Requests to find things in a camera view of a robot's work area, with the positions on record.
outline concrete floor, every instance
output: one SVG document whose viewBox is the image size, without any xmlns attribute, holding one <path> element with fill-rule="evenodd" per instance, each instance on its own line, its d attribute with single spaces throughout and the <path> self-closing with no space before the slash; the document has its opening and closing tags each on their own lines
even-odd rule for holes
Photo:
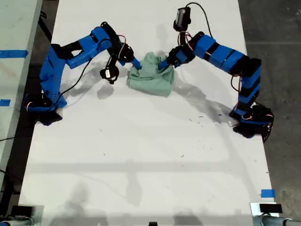
<svg viewBox="0 0 301 226">
<path fill-rule="evenodd" d="M 284 217 L 301 220 L 301 1 L 238 1 L 247 52 L 251 57 L 262 59 L 262 85 L 258 101 L 270 107 L 275 115 L 274 128 L 265 143 L 265 152 L 276 201 L 282 204 Z M 57 5 L 58 0 L 44 0 L 42 7 L 47 13 L 45 23 L 51 32 Z M 30 66 L 31 77 L 39 76 L 48 46 L 48 40 L 38 27 Z M 18 130 L 20 134 L 28 133 L 33 127 L 27 126 L 24 131 L 20 126 Z M 19 153 L 20 145 L 20 141 L 19 145 L 14 144 L 12 153 Z M 22 177 L 28 152 L 23 148 L 22 155 L 11 156 L 14 158 L 9 162 L 9 172 Z M 22 161 L 22 167 L 13 167 L 15 162 L 20 164 Z"/>
</svg>

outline table surface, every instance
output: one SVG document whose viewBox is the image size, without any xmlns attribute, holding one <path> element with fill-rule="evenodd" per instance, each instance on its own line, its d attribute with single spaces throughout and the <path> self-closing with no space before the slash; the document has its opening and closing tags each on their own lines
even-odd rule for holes
<svg viewBox="0 0 301 226">
<path fill-rule="evenodd" d="M 9 107 L 0 106 L 0 139 L 13 137 L 20 115 L 28 66 L 42 0 L 0 1 L 0 50 L 27 50 L 26 58 L 0 59 L 0 99 L 10 99 Z M 5 170 L 13 140 L 0 142 L 0 169 Z M 0 173 L 0 185 L 3 174 Z"/>
<path fill-rule="evenodd" d="M 199 3 L 218 42 L 246 52 L 238 1 Z M 60 1 L 53 43 L 107 21 L 138 59 L 168 53 L 180 7 L 182 0 Z M 201 9 L 191 8 L 189 32 L 208 33 Z M 129 89 L 131 65 L 118 66 L 113 86 L 101 80 L 107 59 L 97 56 L 66 95 L 62 121 L 35 127 L 19 204 L 42 206 L 43 226 L 253 225 L 250 202 L 273 202 L 260 196 L 271 184 L 261 137 L 232 131 L 230 76 L 196 58 L 176 69 L 165 98 Z M 65 67 L 61 90 L 83 67 Z"/>
</svg>

